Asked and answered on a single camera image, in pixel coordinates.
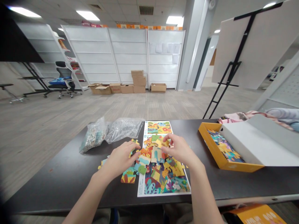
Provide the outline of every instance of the hand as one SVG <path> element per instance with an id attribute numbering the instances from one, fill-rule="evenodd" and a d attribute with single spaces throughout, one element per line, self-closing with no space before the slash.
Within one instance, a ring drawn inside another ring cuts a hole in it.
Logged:
<path id="1" fill-rule="evenodd" d="M 128 169 L 140 155 L 140 152 L 135 153 L 129 158 L 129 154 L 135 148 L 140 149 L 140 145 L 134 142 L 124 142 L 121 146 L 114 149 L 107 159 L 106 163 L 99 169 L 111 177 L 111 180 L 122 174 Z"/>
<path id="2" fill-rule="evenodd" d="M 167 134 L 164 137 L 163 142 L 166 142 L 168 139 L 171 139 L 170 144 L 173 145 L 173 148 L 162 146 L 161 150 L 163 152 L 166 152 L 170 156 L 173 156 L 176 160 L 189 167 L 192 167 L 196 164 L 201 164 L 201 161 L 189 147 L 183 137 L 177 136 L 175 134 Z"/>

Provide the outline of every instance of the clear plastic bag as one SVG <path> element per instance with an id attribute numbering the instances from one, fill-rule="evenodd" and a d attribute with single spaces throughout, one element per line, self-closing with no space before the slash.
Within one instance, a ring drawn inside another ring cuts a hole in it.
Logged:
<path id="1" fill-rule="evenodd" d="M 101 117 L 95 123 L 88 124 L 87 132 L 79 148 L 79 152 L 83 154 L 91 148 L 100 146 L 107 135 L 107 126 L 104 117 Z"/>
<path id="2" fill-rule="evenodd" d="M 105 140 L 108 144 L 121 140 L 125 137 L 137 138 L 145 119 L 143 118 L 119 118 L 116 119 L 109 129 Z"/>

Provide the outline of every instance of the black stool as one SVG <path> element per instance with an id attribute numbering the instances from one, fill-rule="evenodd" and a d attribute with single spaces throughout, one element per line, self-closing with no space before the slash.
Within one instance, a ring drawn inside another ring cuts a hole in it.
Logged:
<path id="1" fill-rule="evenodd" d="M 6 86 L 13 86 L 13 84 L 0 84 L 0 87 L 5 90 L 11 97 L 12 99 L 9 101 L 9 103 L 12 103 L 13 101 L 21 101 L 23 102 L 24 98 L 18 98 L 14 94 L 12 94 L 10 91 L 8 91 L 5 87 Z"/>

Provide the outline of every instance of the dark table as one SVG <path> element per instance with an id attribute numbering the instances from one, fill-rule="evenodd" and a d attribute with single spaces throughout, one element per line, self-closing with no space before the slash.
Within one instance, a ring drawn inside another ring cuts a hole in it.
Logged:
<path id="1" fill-rule="evenodd" d="M 205 165 L 217 202 L 299 194 L 297 167 L 265 167 L 254 173 L 220 170 L 198 131 L 201 122 L 216 123 L 216 120 L 170 121 L 174 134 L 183 136 Z M 143 141 L 143 129 L 138 136 L 140 143 Z M 50 215 L 70 211 L 101 160 L 124 141 L 130 140 L 125 138 L 110 145 L 103 142 L 101 146 L 81 155 L 79 146 L 86 130 L 87 127 L 5 203 L 12 213 Z M 191 195 L 138 198 L 138 179 L 134 184 L 122 184 L 121 176 L 114 179 L 105 190 L 99 208 L 191 202 Z"/>

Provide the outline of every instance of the gray carpet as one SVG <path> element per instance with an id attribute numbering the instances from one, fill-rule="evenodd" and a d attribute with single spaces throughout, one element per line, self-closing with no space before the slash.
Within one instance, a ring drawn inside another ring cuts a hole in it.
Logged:
<path id="1" fill-rule="evenodd" d="M 216 88 L 199 92 L 167 90 L 164 94 L 92 95 L 90 90 L 71 99 L 31 95 L 26 103 L 0 101 L 0 168 L 4 201 L 53 158 L 89 122 L 105 116 L 142 117 L 147 120 L 202 119 Z M 263 93 L 229 87 L 213 118 L 248 111 Z M 61 223 L 60 217 L 15 216 L 18 223 Z"/>

